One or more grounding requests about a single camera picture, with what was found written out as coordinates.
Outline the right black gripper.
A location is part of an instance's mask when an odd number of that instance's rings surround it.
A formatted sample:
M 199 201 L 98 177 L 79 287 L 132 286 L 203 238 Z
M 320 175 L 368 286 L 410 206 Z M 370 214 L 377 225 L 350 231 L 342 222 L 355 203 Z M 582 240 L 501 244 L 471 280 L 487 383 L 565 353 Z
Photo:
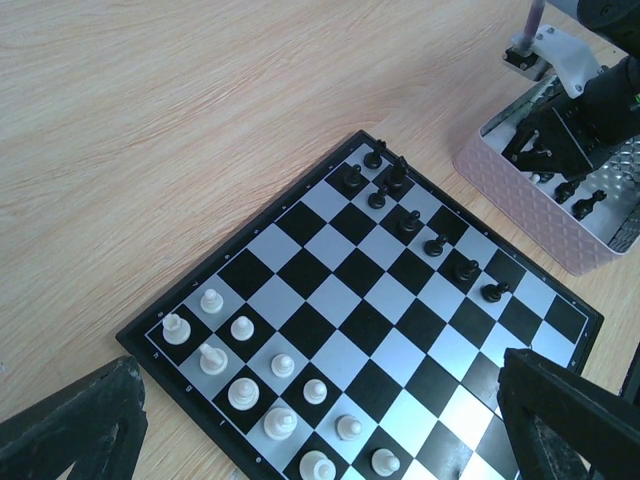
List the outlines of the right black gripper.
M 639 134 L 639 59 L 623 58 L 586 83 L 572 99 L 564 91 L 522 119 L 502 155 L 521 172 L 575 180 L 596 170 Z

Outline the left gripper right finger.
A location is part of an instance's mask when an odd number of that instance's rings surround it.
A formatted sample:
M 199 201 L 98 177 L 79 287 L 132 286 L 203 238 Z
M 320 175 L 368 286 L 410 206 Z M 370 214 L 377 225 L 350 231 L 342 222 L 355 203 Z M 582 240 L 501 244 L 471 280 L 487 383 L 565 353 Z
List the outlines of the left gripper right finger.
M 498 403 L 523 479 L 637 479 L 639 407 L 531 349 L 505 350 Z

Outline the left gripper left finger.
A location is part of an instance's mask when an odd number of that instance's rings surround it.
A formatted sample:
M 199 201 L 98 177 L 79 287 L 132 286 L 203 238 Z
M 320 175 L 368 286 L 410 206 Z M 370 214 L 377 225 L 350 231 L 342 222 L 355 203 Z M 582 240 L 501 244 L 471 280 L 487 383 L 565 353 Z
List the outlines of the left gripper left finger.
M 139 364 L 121 356 L 1 423 L 3 479 L 130 479 L 148 421 Z

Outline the black and silver chessboard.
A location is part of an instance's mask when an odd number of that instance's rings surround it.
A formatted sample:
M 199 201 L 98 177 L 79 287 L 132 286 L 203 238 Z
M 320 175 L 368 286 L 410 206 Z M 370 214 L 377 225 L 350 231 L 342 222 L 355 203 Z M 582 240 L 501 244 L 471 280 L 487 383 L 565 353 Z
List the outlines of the black and silver chessboard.
M 118 341 L 252 479 L 296 479 L 311 450 L 371 479 L 379 449 L 399 479 L 514 479 L 505 350 L 580 372 L 603 318 L 413 168 L 390 192 L 397 156 L 363 164 L 376 141 L 348 138 Z M 183 344 L 163 338 L 171 313 L 191 326 Z M 201 370 L 203 343 L 227 354 L 221 374 Z M 260 390 L 247 411 L 227 397 L 242 377 Z M 298 417 L 283 441 L 264 431 L 274 407 Z

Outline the pink tin with chess pieces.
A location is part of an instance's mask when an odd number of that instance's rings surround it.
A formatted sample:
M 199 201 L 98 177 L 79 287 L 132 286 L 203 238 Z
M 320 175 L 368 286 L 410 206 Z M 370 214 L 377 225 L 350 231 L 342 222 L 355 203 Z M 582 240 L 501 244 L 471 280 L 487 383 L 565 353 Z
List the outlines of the pink tin with chess pieces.
M 639 139 L 627 140 L 565 203 L 564 179 L 546 183 L 517 170 L 501 152 L 529 111 L 562 88 L 550 79 L 531 87 L 474 133 L 455 169 L 571 274 L 580 276 L 627 255 L 639 244 Z

